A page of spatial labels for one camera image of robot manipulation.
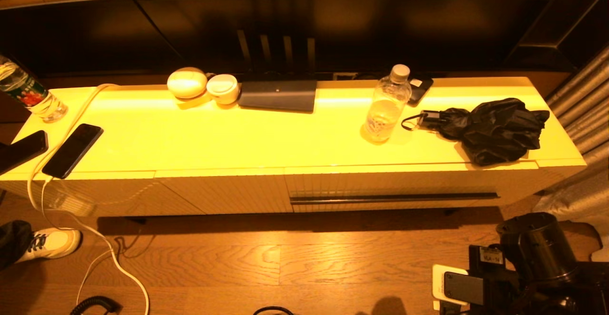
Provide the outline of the black umbrella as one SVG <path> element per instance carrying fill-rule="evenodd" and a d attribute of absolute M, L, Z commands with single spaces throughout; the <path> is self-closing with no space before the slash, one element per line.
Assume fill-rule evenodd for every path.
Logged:
<path fill-rule="evenodd" d="M 404 130 L 430 130 L 449 141 L 459 141 L 477 166 L 517 161 L 540 149 L 540 137 L 550 118 L 548 110 L 528 110 L 518 98 L 483 102 L 472 110 L 423 110 L 404 118 Z"/>

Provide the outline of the white oval device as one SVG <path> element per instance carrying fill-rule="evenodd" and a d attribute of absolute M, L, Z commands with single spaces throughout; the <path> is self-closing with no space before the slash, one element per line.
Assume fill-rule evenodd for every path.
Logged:
<path fill-rule="evenodd" d="M 198 98 L 206 91 L 207 76 L 194 67 L 180 68 L 168 77 L 167 89 L 176 98 L 191 99 Z"/>

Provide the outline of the dark grey antenna router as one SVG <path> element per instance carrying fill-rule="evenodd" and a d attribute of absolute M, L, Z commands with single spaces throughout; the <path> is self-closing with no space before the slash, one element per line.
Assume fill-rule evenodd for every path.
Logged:
<path fill-rule="evenodd" d="M 245 32 L 238 30 L 237 37 L 245 62 L 249 65 L 250 72 L 253 72 L 253 60 Z M 265 62 L 267 64 L 272 63 L 268 36 L 261 35 L 260 40 Z M 292 54 L 291 37 L 284 36 L 283 42 L 288 68 L 293 68 L 294 57 Z M 318 83 L 315 76 L 315 54 L 315 39 L 307 38 L 307 64 L 310 77 L 296 78 L 295 76 L 277 76 L 276 74 L 271 74 L 272 77 L 265 80 L 243 76 L 242 79 L 245 80 L 241 82 L 241 91 L 237 99 L 239 107 L 312 114 Z"/>

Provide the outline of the white round device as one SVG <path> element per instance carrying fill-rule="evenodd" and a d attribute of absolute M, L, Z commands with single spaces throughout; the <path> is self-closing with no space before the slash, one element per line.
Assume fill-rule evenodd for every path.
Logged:
<path fill-rule="evenodd" d="M 230 74 L 220 74 L 211 77 L 206 84 L 209 95 L 220 105 L 230 105 L 237 102 L 241 87 L 235 76 Z"/>

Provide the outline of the clear plastic water bottle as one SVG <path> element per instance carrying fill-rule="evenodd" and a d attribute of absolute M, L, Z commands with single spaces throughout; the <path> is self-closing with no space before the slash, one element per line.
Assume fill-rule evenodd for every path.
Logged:
<path fill-rule="evenodd" d="M 390 138 L 413 93 L 409 83 L 410 72 L 408 66 L 396 64 L 376 83 L 363 126 L 370 141 L 385 142 Z"/>

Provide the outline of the dark wooden wall shelf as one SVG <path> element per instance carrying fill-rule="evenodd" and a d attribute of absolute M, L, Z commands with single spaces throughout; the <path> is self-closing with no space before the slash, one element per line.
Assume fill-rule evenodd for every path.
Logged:
<path fill-rule="evenodd" d="M 575 72 L 608 47 L 609 0 L 550 0 L 503 66 Z"/>

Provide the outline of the white sneaker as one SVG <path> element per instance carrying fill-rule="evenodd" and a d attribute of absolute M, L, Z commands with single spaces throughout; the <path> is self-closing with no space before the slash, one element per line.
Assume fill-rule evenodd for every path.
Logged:
<path fill-rule="evenodd" d="M 82 244 L 83 235 L 79 230 L 46 228 L 33 233 L 24 254 L 17 263 L 33 259 L 57 259 L 74 253 Z"/>

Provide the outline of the white cabinet drawer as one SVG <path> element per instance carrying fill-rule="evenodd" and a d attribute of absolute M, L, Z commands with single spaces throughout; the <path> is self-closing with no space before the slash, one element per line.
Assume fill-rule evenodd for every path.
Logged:
<path fill-rule="evenodd" d="M 533 194 L 540 177 L 533 163 L 518 169 L 326 167 L 285 172 L 292 208 L 307 213 L 504 205 Z"/>

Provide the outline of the dark trouser leg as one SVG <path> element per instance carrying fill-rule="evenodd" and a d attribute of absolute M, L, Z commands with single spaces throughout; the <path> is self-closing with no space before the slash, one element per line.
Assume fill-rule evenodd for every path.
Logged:
<path fill-rule="evenodd" d="M 24 220 L 0 225 L 0 270 L 16 263 L 33 240 L 32 226 Z"/>

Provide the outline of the water bottle with colourful label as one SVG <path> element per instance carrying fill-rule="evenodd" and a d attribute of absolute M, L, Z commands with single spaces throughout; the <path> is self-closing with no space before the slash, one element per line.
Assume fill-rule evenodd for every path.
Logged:
<path fill-rule="evenodd" d="M 68 112 L 65 103 L 3 55 L 0 55 L 0 91 L 46 123 L 56 122 Z"/>

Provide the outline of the black smartphone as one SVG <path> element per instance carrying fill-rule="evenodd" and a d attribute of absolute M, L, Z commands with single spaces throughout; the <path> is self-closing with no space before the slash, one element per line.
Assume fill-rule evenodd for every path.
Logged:
<path fill-rule="evenodd" d="M 59 146 L 57 152 L 43 166 L 42 172 L 64 180 L 104 133 L 99 126 L 80 124 Z"/>
<path fill-rule="evenodd" d="M 0 176 L 23 165 L 49 148 L 48 135 L 39 130 L 8 146 L 0 147 Z"/>

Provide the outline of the cream ribbed sideboard cabinet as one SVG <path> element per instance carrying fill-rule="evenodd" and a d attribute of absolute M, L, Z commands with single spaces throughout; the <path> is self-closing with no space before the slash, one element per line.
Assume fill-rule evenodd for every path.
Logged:
<path fill-rule="evenodd" d="M 181 109 L 164 85 L 55 89 L 68 114 L 52 124 L 31 116 L 17 139 L 43 130 L 56 146 L 96 93 L 80 122 L 104 133 L 65 180 L 53 180 L 44 192 L 44 174 L 32 182 L 45 209 L 94 217 L 292 213 L 287 169 L 518 169 L 533 163 L 541 170 L 539 192 L 587 165 L 554 115 L 542 130 L 540 149 L 487 168 L 474 166 L 459 142 L 432 131 L 397 126 L 388 141 L 375 144 L 362 131 L 374 85 L 319 82 L 312 114 L 213 101 Z"/>

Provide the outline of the black television screen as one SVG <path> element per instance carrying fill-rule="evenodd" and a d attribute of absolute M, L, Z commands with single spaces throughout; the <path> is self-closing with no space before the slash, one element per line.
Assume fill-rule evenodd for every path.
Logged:
<path fill-rule="evenodd" d="M 499 68 L 550 0 L 82 0 L 0 10 L 39 78 Z"/>

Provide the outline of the small black stickered device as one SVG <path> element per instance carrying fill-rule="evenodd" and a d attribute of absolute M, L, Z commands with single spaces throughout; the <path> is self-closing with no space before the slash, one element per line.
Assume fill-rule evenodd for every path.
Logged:
<path fill-rule="evenodd" d="M 411 96 L 407 101 L 407 105 L 412 107 L 417 106 L 422 98 L 426 95 L 429 89 L 432 87 L 434 81 L 431 78 L 411 78 L 409 84 L 411 86 Z"/>

